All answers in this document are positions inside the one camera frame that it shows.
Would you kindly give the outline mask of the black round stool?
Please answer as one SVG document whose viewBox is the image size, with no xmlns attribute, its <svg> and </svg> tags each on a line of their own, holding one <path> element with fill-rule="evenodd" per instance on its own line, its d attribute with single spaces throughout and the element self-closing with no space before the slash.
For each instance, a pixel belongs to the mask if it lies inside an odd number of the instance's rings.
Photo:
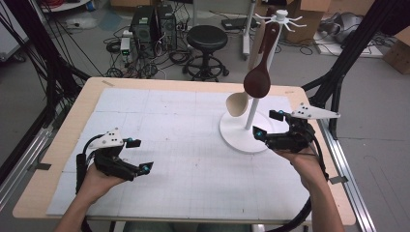
<svg viewBox="0 0 410 232">
<path fill-rule="evenodd" d="M 213 25 L 196 25 L 189 30 L 187 42 L 201 52 L 201 55 L 190 58 L 182 69 L 191 80 L 214 79 L 218 82 L 221 74 L 229 75 L 227 67 L 213 55 L 227 45 L 228 37 L 223 30 Z"/>
</svg>

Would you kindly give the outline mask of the white utensil rack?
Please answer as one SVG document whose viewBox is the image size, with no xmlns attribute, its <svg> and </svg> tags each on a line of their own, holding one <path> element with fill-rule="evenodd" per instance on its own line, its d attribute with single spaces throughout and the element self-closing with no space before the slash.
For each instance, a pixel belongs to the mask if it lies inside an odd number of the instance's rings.
<svg viewBox="0 0 410 232">
<path fill-rule="evenodd" d="M 271 52 L 268 57 L 268 71 L 272 64 L 273 57 L 275 55 L 275 50 L 278 44 L 278 37 L 281 33 L 282 27 L 285 27 L 290 31 L 289 24 L 293 24 L 298 27 L 296 21 L 301 19 L 289 18 L 287 10 L 275 10 L 270 8 L 267 11 L 267 16 L 256 15 L 260 19 L 260 22 L 265 23 L 265 30 L 268 24 L 275 22 L 279 25 L 278 36 L 275 40 L 275 44 L 271 49 Z M 260 63 L 263 56 L 264 49 L 264 37 L 262 44 L 259 48 L 259 54 L 257 61 L 255 62 L 255 67 Z M 256 126 L 267 126 L 269 129 L 272 127 L 272 124 L 269 122 L 269 119 L 261 113 L 257 112 L 257 107 L 261 99 L 255 99 L 249 96 L 249 104 L 246 112 L 239 117 L 232 117 L 228 111 L 220 119 L 220 134 L 227 145 L 231 148 L 236 149 L 239 152 L 245 154 L 251 153 L 260 153 L 266 150 L 266 147 L 262 144 L 259 144 L 252 135 L 251 127 Z"/>
</svg>

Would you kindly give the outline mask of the person's left hand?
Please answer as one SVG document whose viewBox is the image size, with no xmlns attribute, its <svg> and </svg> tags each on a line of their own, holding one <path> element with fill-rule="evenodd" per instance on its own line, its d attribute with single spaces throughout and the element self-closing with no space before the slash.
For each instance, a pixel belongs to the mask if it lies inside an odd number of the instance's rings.
<svg viewBox="0 0 410 232">
<path fill-rule="evenodd" d="M 115 176 L 107 176 L 92 164 L 87 170 L 85 179 L 76 195 L 76 199 L 82 204 L 92 205 L 113 187 L 122 183 L 124 183 L 123 179 Z"/>
</svg>

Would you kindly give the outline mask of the open cardboard box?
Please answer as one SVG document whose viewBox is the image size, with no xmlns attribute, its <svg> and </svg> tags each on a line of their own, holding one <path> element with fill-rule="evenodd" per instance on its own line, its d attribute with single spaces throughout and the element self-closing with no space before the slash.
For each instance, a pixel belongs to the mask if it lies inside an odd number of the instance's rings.
<svg viewBox="0 0 410 232">
<path fill-rule="evenodd" d="M 332 0 L 286 0 L 286 10 L 290 18 L 301 17 L 298 27 L 290 25 L 285 38 L 293 44 L 312 44 L 319 23 L 328 11 Z"/>
</svg>

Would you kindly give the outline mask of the white cabinet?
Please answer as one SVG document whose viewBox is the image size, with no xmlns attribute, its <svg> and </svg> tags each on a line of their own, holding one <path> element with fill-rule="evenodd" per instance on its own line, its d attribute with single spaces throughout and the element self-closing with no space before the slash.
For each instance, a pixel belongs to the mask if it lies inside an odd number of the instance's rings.
<svg viewBox="0 0 410 232">
<path fill-rule="evenodd" d="M 2 24 L 1 20 L 4 20 L 8 25 L 10 25 L 23 39 L 24 42 L 28 41 L 28 37 L 20 27 L 19 23 L 12 15 L 8 7 L 0 6 L 0 62 L 6 62 L 16 53 L 16 51 L 20 48 L 20 45 Z"/>
</svg>

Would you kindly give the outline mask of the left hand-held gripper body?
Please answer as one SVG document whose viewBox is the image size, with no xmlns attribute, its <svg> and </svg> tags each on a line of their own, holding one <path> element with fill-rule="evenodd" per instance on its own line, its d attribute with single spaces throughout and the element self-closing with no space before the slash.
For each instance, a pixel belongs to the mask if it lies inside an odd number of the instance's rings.
<svg viewBox="0 0 410 232">
<path fill-rule="evenodd" d="M 126 138 L 122 137 L 120 130 L 115 128 L 105 134 L 92 137 L 87 142 L 87 148 L 92 149 L 91 157 L 94 159 L 94 164 L 103 174 L 132 181 L 137 176 L 137 166 L 119 157 L 126 147 L 124 139 Z"/>
</svg>

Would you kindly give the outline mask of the white round table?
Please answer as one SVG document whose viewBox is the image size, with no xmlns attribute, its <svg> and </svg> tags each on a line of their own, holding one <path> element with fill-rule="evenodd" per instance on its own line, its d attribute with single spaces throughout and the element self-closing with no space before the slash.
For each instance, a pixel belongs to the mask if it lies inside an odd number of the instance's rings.
<svg viewBox="0 0 410 232">
<path fill-rule="evenodd" d="M 40 7 L 44 13 L 63 12 L 86 6 L 91 0 L 40 0 Z"/>
</svg>

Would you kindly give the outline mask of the white flat board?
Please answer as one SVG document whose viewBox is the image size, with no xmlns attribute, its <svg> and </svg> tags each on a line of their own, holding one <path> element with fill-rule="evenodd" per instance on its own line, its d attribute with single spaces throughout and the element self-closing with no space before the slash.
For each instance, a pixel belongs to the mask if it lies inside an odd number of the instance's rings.
<svg viewBox="0 0 410 232">
<path fill-rule="evenodd" d="M 332 37 L 326 33 L 316 32 L 313 36 L 314 46 L 321 55 L 339 56 L 343 49 L 341 45 L 337 43 Z M 369 43 L 367 47 L 362 51 L 361 57 L 363 58 L 382 58 L 381 51 L 372 43 Z"/>
</svg>

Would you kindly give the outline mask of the black flat box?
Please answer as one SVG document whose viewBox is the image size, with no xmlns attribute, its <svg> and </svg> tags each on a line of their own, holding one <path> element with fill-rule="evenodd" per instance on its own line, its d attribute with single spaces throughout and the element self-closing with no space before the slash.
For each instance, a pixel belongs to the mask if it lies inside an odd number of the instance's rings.
<svg viewBox="0 0 410 232">
<path fill-rule="evenodd" d="M 244 30 L 247 28 L 248 20 L 244 17 L 223 19 L 221 25 L 225 30 Z"/>
</svg>

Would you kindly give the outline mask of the closed cardboard box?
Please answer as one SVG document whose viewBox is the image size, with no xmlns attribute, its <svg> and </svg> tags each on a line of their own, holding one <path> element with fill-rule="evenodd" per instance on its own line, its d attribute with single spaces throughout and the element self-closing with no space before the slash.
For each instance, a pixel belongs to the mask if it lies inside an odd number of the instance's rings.
<svg viewBox="0 0 410 232">
<path fill-rule="evenodd" d="M 383 60 L 402 74 L 410 74 L 410 26 L 395 35 L 397 41 Z"/>
</svg>

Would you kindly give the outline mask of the light wooden ladle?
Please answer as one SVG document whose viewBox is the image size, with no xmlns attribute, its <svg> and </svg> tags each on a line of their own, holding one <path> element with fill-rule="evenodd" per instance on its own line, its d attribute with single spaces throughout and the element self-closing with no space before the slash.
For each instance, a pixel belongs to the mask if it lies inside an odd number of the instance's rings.
<svg viewBox="0 0 410 232">
<path fill-rule="evenodd" d="M 255 67 L 255 62 L 257 61 L 258 54 L 259 54 L 259 48 L 263 41 L 264 32 L 265 32 L 265 23 L 260 22 L 256 28 L 255 37 L 254 37 L 253 44 L 250 50 L 249 64 L 248 64 L 249 72 Z M 231 94 L 226 99 L 225 104 L 226 104 L 228 113 L 232 117 L 239 117 L 243 115 L 248 108 L 249 95 L 246 92 Z"/>
</svg>

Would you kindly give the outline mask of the flat cardboard box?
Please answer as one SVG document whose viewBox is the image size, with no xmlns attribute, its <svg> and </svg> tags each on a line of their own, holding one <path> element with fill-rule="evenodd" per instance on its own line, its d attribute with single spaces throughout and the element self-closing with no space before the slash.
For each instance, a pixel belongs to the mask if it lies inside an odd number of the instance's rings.
<svg viewBox="0 0 410 232">
<path fill-rule="evenodd" d="M 131 8 L 136 6 L 149 6 L 152 5 L 152 0 L 110 0 L 112 7 L 125 7 Z"/>
</svg>

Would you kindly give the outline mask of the dark brown wooden spoon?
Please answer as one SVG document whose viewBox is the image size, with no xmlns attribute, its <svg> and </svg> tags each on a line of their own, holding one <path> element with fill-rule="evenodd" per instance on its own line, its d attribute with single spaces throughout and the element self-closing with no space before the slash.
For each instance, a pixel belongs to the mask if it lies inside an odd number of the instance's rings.
<svg viewBox="0 0 410 232">
<path fill-rule="evenodd" d="M 245 91 L 255 99 L 264 98 L 270 91 L 271 79 L 267 68 L 268 57 L 278 36 L 278 29 L 279 25 L 275 22 L 267 25 L 262 59 L 244 79 Z"/>
</svg>

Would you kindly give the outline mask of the black computer tower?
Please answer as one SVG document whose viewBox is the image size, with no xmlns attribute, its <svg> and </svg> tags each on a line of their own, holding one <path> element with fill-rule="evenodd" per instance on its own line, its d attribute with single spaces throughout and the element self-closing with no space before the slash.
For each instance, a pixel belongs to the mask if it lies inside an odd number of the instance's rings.
<svg viewBox="0 0 410 232">
<path fill-rule="evenodd" d="M 159 20 L 160 40 L 164 49 L 175 50 L 177 48 L 176 17 L 173 9 L 168 4 L 157 6 Z"/>
<path fill-rule="evenodd" d="M 155 9 L 153 6 L 137 6 L 132 17 L 130 31 L 138 53 L 146 58 L 154 57 Z"/>
</svg>

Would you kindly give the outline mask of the grey white device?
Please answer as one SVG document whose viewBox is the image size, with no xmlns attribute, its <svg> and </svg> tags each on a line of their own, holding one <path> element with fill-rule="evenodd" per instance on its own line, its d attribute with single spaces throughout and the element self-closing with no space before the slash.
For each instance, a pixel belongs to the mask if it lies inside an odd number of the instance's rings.
<svg viewBox="0 0 410 232">
<path fill-rule="evenodd" d="M 344 44 L 357 30 L 362 21 L 363 17 L 360 15 L 353 13 L 335 13 L 329 18 L 322 19 L 317 31 L 326 33 L 338 44 Z"/>
</svg>

